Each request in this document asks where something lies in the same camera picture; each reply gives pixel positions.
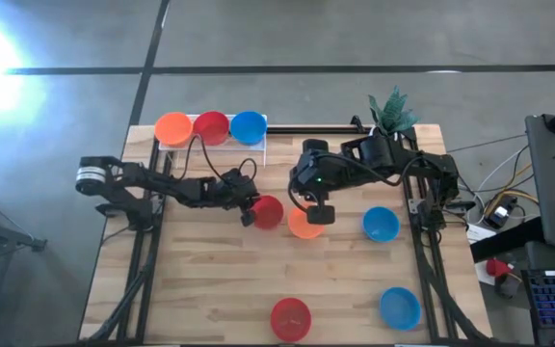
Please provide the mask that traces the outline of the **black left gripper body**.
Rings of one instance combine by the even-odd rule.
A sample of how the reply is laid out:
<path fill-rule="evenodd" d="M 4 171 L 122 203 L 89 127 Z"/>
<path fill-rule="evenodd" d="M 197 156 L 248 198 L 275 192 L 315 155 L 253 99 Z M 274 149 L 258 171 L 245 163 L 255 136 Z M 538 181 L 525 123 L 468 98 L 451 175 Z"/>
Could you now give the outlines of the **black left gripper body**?
<path fill-rule="evenodd" d="M 216 183 L 214 198 L 220 208 L 246 211 L 252 208 L 251 198 L 255 194 L 259 193 L 253 179 L 242 174 L 239 169 L 231 169 Z"/>

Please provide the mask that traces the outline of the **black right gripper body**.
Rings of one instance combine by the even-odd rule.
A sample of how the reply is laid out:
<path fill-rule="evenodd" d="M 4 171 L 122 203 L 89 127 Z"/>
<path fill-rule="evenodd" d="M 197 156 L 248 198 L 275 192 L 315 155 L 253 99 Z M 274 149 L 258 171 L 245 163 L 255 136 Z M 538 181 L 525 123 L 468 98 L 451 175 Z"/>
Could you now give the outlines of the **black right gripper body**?
<path fill-rule="evenodd" d="M 328 200 L 330 193 L 323 182 L 321 173 L 320 156 L 328 154 L 326 149 L 305 150 L 295 167 L 290 170 L 288 191 L 290 194 L 304 196 L 306 200 Z"/>

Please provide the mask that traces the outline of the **red plastic mini bowl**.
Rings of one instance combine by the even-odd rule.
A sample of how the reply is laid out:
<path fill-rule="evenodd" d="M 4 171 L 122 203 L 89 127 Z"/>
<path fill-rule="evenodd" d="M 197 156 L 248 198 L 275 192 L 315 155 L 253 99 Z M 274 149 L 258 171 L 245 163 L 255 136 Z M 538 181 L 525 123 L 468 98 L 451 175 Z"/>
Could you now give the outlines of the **red plastic mini bowl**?
<path fill-rule="evenodd" d="M 218 146 L 226 141 L 229 134 L 229 119 L 219 111 L 208 111 L 194 121 L 194 132 L 207 146 Z"/>
<path fill-rule="evenodd" d="M 303 339 L 311 328 L 312 315 L 300 299 L 288 297 L 278 301 L 271 312 L 270 325 L 276 337 L 285 342 Z"/>
<path fill-rule="evenodd" d="M 254 215 L 253 224 L 261 229 L 277 227 L 284 215 L 284 208 L 280 200 L 274 196 L 265 195 L 252 206 Z"/>

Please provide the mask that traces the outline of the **orange plastic mini bowl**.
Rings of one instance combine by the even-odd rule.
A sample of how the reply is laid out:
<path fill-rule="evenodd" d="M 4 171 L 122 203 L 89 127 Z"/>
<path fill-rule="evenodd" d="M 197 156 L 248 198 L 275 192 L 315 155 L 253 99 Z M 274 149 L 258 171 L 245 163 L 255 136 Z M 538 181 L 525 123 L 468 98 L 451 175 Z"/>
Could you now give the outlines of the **orange plastic mini bowl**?
<path fill-rule="evenodd" d="M 324 226 L 309 223 L 306 214 L 296 207 L 290 210 L 287 225 L 291 233 L 301 239 L 313 239 L 325 231 Z"/>
<path fill-rule="evenodd" d="M 165 146 L 181 147 L 185 145 L 193 133 L 193 123 L 181 112 L 163 115 L 154 125 L 155 138 Z"/>

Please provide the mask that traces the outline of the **blue plastic mini bowl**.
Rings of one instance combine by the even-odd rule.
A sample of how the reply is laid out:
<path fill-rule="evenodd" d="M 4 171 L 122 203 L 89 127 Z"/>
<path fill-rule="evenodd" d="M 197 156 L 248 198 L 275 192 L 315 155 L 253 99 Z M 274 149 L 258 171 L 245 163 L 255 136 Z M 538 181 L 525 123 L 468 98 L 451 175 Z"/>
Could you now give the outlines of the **blue plastic mini bowl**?
<path fill-rule="evenodd" d="M 422 315 L 418 299 L 405 287 L 386 289 L 380 298 L 379 308 L 385 324 L 398 331 L 414 329 Z"/>
<path fill-rule="evenodd" d="M 252 146 L 260 143 L 268 128 L 265 117 L 254 111 L 237 114 L 230 122 L 232 137 L 241 144 Z"/>
<path fill-rule="evenodd" d="M 372 241 L 386 243 L 394 240 L 400 232 L 400 220 L 386 207 L 376 206 L 368 209 L 362 217 L 362 229 Z"/>

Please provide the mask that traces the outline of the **white plant pot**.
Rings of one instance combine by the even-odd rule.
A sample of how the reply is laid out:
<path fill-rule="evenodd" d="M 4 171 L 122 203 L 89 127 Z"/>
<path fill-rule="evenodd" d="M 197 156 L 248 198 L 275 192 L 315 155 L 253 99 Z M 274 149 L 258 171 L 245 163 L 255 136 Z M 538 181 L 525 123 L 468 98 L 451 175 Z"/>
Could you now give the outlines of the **white plant pot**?
<path fill-rule="evenodd" d="M 378 126 L 373 126 L 370 128 L 368 135 L 374 136 L 376 133 L 380 133 L 380 128 Z M 398 141 L 402 139 L 402 135 L 399 132 L 395 132 L 390 135 L 390 138 L 392 138 L 394 141 Z"/>

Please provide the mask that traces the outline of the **green snake plant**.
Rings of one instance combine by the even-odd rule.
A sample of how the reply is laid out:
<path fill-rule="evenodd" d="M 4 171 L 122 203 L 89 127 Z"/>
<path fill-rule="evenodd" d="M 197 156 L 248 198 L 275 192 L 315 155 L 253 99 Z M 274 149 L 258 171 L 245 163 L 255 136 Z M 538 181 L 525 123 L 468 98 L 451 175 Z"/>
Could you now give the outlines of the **green snake plant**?
<path fill-rule="evenodd" d="M 392 136 L 396 132 L 410 129 L 419 122 L 411 109 L 406 109 L 408 96 L 401 94 L 398 86 L 393 88 L 392 93 L 381 107 L 376 97 L 368 96 L 370 111 L 375 127 L 384 136 Z"/>

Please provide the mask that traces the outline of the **black power adapter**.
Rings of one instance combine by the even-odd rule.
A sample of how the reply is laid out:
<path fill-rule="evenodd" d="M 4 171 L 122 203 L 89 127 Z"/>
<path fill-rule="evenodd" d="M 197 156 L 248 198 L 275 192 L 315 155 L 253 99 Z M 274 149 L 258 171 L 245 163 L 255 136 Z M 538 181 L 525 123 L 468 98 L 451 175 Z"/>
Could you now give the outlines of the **black power adapter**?
<path fill-rule="evenodd" d="M 504 199 L 500 202 L 493 202 L 484 215 L 483 223 L 494 229 L 502 228 L 517 205 L 516 199 Z"/>

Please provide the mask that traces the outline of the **small red object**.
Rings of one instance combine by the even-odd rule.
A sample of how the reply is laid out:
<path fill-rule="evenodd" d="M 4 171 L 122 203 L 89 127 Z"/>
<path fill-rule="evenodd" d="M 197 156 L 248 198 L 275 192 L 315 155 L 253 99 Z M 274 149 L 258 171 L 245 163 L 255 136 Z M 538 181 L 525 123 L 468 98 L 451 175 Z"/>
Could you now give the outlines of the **small red object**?
<path fill-rule="evenodd" d="M 486 261 L 485 270 L 489 276 L 493 278 L 499 278 L 511 273 L 513 267 L 501 260 L 491 258 Z"/>

